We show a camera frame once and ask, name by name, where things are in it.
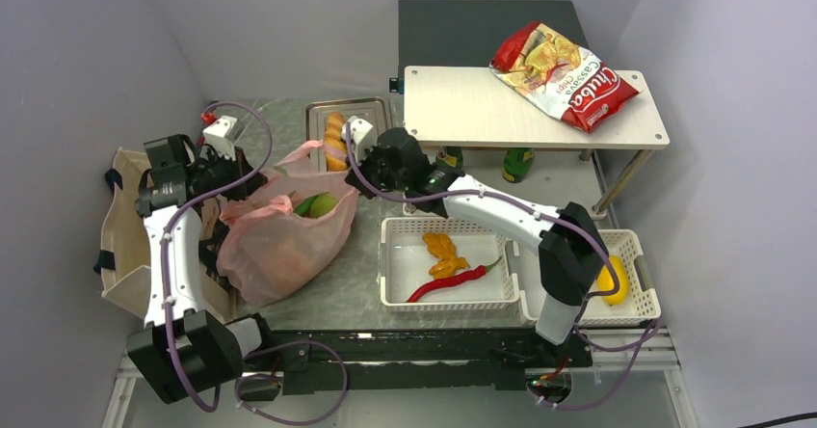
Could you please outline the pink plastic grocery bag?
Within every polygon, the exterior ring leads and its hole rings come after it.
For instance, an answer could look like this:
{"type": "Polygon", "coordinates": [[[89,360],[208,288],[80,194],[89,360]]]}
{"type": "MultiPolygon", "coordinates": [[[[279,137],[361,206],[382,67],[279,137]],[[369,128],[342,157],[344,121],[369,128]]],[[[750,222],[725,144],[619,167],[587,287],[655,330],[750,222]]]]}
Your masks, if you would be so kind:
{"type": "Polygon", "coordinates": [[[291,295],[321,273],[341,252],[356,214],[358,191],[344,172],[320,171],[311,157],[325,151],[307,141],[271,168],[268,183],[246,200],[223,207],[228,227],[217,269],[246,303],[263,307],[291,295]],[[313,195],[330,193],[338,204],[319,219],[294,208],[313,195]]]}

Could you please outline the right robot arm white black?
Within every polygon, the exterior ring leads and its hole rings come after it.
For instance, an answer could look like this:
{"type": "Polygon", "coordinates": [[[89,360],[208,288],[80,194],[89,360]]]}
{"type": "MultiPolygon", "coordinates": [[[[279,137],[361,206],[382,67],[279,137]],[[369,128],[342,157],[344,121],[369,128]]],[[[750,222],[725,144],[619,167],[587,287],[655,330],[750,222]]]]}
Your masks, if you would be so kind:
{"type": "Polygon", "coordinates": [[[443,218],[474,223],[535,254],[545,292],[531,352],[553,365],[567,354],[609,253],[587,209],[520,199],[493,189],[471,174],[432,162],[404,128],[383,133],[367,121],[347,120],[341,128],[350,167],[347,182],[367,199],[410,204],[443,218]]]}

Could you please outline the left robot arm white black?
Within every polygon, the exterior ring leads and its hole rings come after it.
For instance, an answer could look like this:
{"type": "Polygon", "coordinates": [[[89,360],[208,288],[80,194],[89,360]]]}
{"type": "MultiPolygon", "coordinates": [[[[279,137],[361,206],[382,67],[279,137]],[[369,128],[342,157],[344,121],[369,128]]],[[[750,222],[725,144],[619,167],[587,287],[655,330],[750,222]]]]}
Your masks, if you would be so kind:
{"type": "Polygon", "coordinates": [[[135,211],[150,255],[150,291],[142,331],[126,340],[129,359],[167,404],[239,378],[245,363],[269,367],[277,344],[259,314],[223,323],[207,308],[199,259],[200,208],[240,201],[266,183],[234,140],[207,136],[199,151],[184,134],[145,143],[149,167],[135,211]]]}

